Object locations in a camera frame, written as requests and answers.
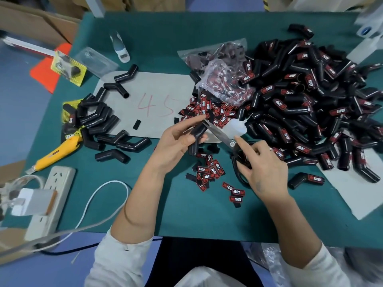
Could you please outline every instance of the black trousers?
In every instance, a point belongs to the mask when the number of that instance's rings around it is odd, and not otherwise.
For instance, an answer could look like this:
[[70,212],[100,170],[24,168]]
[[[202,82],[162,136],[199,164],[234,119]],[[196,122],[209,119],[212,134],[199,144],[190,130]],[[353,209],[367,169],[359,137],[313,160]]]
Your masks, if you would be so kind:
[[146,287],[174,287],[194,267],[206,266],[247,287],[263,287],[239,241],[163,237]]

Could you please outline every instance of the blue floor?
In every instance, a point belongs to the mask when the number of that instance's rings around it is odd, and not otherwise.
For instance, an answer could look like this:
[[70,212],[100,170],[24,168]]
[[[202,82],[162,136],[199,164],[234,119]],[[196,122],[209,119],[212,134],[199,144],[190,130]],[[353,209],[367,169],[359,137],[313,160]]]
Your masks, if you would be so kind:
[[[189,11],[263,11],[262,0],[187,0]],[[0,166],[25,159],[51,94],[29,76],[42,57],[0,42]],[[104,234],[76,233],[54,251],[99,242]],[[143,268],[147,280],[157,255],[153,242]],[[0,266],[0,286],[83,286],[94,261],[94,250],[63,256],[35,254]],[[270,273],[253,264],[265,287],[274,287]]]

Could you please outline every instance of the red handwriting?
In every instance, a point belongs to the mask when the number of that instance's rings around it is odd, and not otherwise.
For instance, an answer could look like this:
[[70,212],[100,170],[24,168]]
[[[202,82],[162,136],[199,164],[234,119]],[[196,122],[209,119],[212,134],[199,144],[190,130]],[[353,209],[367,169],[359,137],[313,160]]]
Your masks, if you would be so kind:
[[149,98],[149,103],[148,103],[147,107],[140,107],[140,105],[141,105],[142,101],[144,100],[145,96],[146,96],[146,92],[144,92],[144,95],[142,96],[141,101],[138,103],[137,108],[138,108],[139,110],[147,109],[146,116],[148,117],[148,116],[149,116],[149,110],[150,110],[150,107],[155,107],[156,105],[151,105],[151,104],[150,104],[151,101],[152,101],[152,98],[153,98],[153,95],[151,94],[151,95],[150,95],[150,98]]
[[169,108],[168,106],[166,106],[166,101],[169,99],[169,95],[166,96],[165,100],[164,100],[164,107],[171,110],[171,112],[169,114],[166,114],[166,115],[163,115],[163,116],[159,116],[159,117],[166,117],[168,115],[171,115],[174,113],[173,109]]

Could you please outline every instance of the white sleeve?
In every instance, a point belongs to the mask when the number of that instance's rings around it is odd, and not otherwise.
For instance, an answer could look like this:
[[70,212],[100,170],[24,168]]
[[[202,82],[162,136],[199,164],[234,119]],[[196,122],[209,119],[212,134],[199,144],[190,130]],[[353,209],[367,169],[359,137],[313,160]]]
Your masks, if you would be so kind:
[[323,244],[319,253],[303,269],[281,261],[294,287],[351,287],[350,279]]
[[138,244],[123,244],[110,229],[95,251],[95,262],[85,279],[85,287],[141,287],[141,268],[152,238]]

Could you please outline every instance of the hand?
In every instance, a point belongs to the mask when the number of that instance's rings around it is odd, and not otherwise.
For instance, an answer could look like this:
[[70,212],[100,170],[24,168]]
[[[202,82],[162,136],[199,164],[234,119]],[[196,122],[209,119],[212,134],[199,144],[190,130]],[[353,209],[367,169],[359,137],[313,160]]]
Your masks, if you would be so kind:
[[290,197],[287,191],[287,164],[281,161],[266,141],[250,146],[236,136],[238,146],[250,161],[252,169],[237,162],[238,170],[246,177],[256,195],[265,203],[273,203]]
[[[188,150],[189,145],[195,142],[194,136],[190,135],[190,130],[187,131],[187,129],[195,126],[205,118],[205,115],[199,115],[167,128],[162,134],[148,164],[164,175],[170,172]],[[204,134],[199,139],[199,142],[203,143],[207,137]]]

